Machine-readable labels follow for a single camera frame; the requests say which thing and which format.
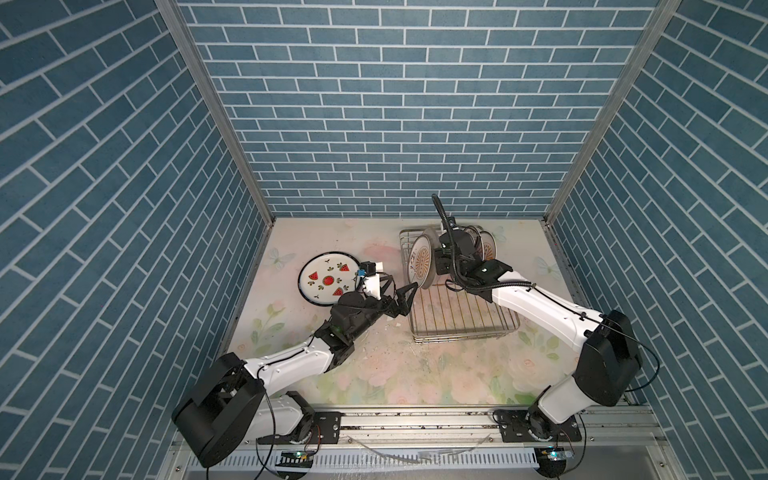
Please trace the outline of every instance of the vented metal panel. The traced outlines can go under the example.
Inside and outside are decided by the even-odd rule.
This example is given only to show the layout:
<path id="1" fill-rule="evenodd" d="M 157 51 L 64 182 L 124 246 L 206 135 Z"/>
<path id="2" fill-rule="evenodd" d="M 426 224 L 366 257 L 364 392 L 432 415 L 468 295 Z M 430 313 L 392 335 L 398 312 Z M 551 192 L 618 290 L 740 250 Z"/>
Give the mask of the vented metal panel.
<path id="1" fill-rule="evenodd" d="M 407 458 L 419 463 L 410 463 L 395 458 L 385 458 L 360 448 L 328 449 L 320 451 L 315 457 L 311 468 L 316 473 L 357 473 L 357 472 L 398 472 L 403 470 L 429 470 L 429 469 L 468 469 L 468 468 L 538 468 L 534 449 L 532 448 L 483 448 L 464 453 L 440 453 L 446 450 L 428 449 L 379 449 L 379 452 L 387 455 L 395 455 Z M 266 449 L 260 451 L 262 458 L 266 456 Z M 267 465 L 275 469 L 275 464 L 286 462 L 280 457 L 280 452 L 275 449 Z M 256 458 L 256 451 L 239 450 L 216 465 L 217 471 L 242 472 L 244 470 L 258 470 L 260 463 Z M 194 456 L 190 457 L 187 465 L 188 471 L 202 471 L 203 467 Z M 303 472 L 304 468 L 281 467 L 285 472 Z"/>

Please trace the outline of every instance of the metal frame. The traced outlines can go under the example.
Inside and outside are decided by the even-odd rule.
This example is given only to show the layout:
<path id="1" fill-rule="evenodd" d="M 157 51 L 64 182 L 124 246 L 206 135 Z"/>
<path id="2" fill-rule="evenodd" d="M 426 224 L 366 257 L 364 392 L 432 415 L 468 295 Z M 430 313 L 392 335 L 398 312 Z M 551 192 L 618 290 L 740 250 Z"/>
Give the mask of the metal frame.
<path id="1" fill-rule="evenodd" d="M 552 203 L 547 207 L 544 219 L 548 223 L 553 223 L 554 219 L 560 214 L 565 205 L 565 201 L 568 199 L 568 195 L 571 194 L 579 177 L 584 173 L 584 169 L 587 168 L 587 165 L 589 165 L 592 155 L 603 140 L 605 132 L 608 130 L 608 127 L 611 126 L 611 122 L 619 111 L 622 102 L 624 102 L 624 99 L 627 97 L 634 81 L 637 79 L 643 66 L 645 66 L 648 57 L 650 57 L 650 53 L 656 47 L 656 43 L 659 42 L 661 33 L 669 24 L 672 15 L 677 11 L 679 5 L 680 0 L 659 0 L 659 4 L 654 9 L 653 13 L 650 14 L 648 23 L 645 25 L 643 34 L 640 36 L 640 40 L 637 41 L 637 45 L 632 49 L 632 52 L 627 59 L 627 63 L 624 64 L 624 68 L 616 79 L 613 90 L 611 90 L 608 99 L 605 101 L 605 105 L 600 109 L 600 113 L 598 113 L 598 117 L 595 119 L 592 129 L 589 130 L 587 137 L 584 139 L 584 143 L 581 144 L 581 149 L 578 154 L 576 154 L 571 169 L 565 175 L 563 183 L 554 195 Z"/>
<path id="2" fill-rule="evenodd" d="M 342 413 L 339 443 L 323 445 L 324 451 L 357 449 L 359 452 L 357 442 L 372 449 L 476 447 L 478 453 L 501 447 L 519 449 L 552 445 L 551 442 L 504 443 L 498 426 L 489 415 L 499 408 L 526 409 L 527 406 L 315 406 L 317 412 Z M 581 417 L 586 425 L 587 445 L 645 446 L 660 480 L 685 478 L 680 476 L 664 431 L 650 406 L 594 406 L 586 409 Z M 251 442 L 243 442 L 236 452 L 253 452 L 253 448 Z M 275 449 L 279 452 L 280 449 L 295 447 L 278 445 Z M 191 468 L 195 463 L 189 447 L 177 435 L 157 478 L 181 480 L 187 469 L 197 470 Z M 253 467 L 242 465 L 242 470 L 250 472 Z"/>
<path id="3" fill-rule="evenodd" d="M 256 203 L 262 217 L 264 217 L 267 226 L 271 227 L 274 224 L 275 217 L 270 210 L 270 205 L 267 203 L 266 198 L 261 193 L 259 182 L 256 180 L 256 175 L 254 175 L 253 169 L 248 163 L 243 145 L 235 134 L 227 111 L 224 110 L 219 94 L 216 92 L 214 83 L 210 79 L 208 70 L 205 68 L 203 58 L 200 56 L 200 51 L 197 50 L 197 46 L 192 38 L 192 33 L 184 21 L 179 5 L 176 3 L 176 0 L 155 0 L 155 3 L 165 25 L 168 27 L 170 36 L 176 42 L 181 57 L 187 64 L 197 90 L 200 91 L 200 95 L 202 95 L 205 104 L 208 106 L 210 116 L 218 127 L 219 133 L 237 166 L 237 170 L 240 171 L 240 175 L 243 177 L 250 196 Z"/>

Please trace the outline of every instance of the metal wire grid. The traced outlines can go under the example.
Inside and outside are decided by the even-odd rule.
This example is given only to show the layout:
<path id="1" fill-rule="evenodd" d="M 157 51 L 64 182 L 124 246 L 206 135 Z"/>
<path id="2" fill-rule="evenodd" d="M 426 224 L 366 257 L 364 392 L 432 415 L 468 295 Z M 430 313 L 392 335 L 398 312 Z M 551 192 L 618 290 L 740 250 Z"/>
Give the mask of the metal wire grid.
<path id="1" fill-rule="evenodd" d="M 408 278 L 408 258 L 413 243 L 427 227 L 400 232 L 403 271 Z M 432 226 L 439 234 L 445 231 Z M 453 292 L 445 286 L 447 275 L 437 276 L 428 289 L 418 289 L 409 314 L 411 332 L 416 342 L 448 342 L 503 336 L 520 327 L 516 312 L 476 295 Z"/>

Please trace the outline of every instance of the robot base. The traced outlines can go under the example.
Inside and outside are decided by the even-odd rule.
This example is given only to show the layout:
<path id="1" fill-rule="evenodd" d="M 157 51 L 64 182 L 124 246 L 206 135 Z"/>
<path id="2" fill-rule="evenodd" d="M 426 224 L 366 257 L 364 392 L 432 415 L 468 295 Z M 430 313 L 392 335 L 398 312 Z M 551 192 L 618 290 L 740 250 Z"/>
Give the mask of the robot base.
<path id="1" fill-rule="evenodd" d="M 320 446 L 322 445 L 335 445 L 339 443 L 339 427 L 341 426 L 341 412 L 314 412 L 314 415 L 312 417 L 312 423 L 311 423 L 311 429 L 314 430 L 315 426 L 320 427 Z M 301 424 L 299 424 L 296 429 L 300 429 L 302 427 Z M 295 445 L 297 441 L 299 441 L 301 438 L 299 435 L 295 435 L 296 430 L 289 433 L 288 435 L 275 435 L 274 436 L 274 444 L 275 445 Z M 272 435 L 266 435 L 264 437 L 260 437 L 257 439 L 257 443 L 259 445 L 272 445 Z M 317 441 L 312 440 L 310 442 L 310 447 L 317 447 Z"/>
<path id="2" fill-rule="evenodd" d="M 531 433 L 531 423 L 528 420 L 528 410 L 494 410 L 493 416 L 499 425 L 499 432 L 502 434 L 504 443 L 516 442 L 540 442 L 547 439 L 539 439 Z M 581 430 L 576 423 L 576 417 L 572 416 L 565 423 L 560 425 L 558 441 L 567 443 L 581 441 Z"/>

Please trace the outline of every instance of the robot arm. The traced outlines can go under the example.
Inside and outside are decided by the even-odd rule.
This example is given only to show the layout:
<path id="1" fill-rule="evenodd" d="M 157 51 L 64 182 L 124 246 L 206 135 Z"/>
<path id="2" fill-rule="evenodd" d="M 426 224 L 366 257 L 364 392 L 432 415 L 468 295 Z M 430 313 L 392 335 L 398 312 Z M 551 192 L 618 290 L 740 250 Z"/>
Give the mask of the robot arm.
<path id="1" fill-rule="evenodd" d="M 262 402 L 263 397 L 341 365 L 354 351 L 355 339 L 381 316 L 408 315 L 418 285 L 397 289 L 394 297 L 382 295 L 392 278 L 379 288 L 376 265 L 360 266 L 364 291 L 343 294 L 331 307 L 330 318 L 309 339 L 245 361 L 228 353 L 214 361 L 182 398 L 171 418 L 203 467 L 216 465 L 243 439 L 273 433 L 296 442 L 305 439 L 314 413 L 306 401 L 296 392 L 268 402 Z"/>
<path id="2" fill-rule="evenodd" d="M 521 313 L 579 354 L 576 370 L 528 409 L 531 434 L 552 438 L 584 408 L 616 405 L 643 365 L 630 320 L 617 310 L 606 315 L 569 302 L 499 260 L 477 258 L 470 235 L 446 215 L 437 195 L 432 201 L 445 228 L 434 252 L 437 274 L 449 273 L 467 293 Z"/>

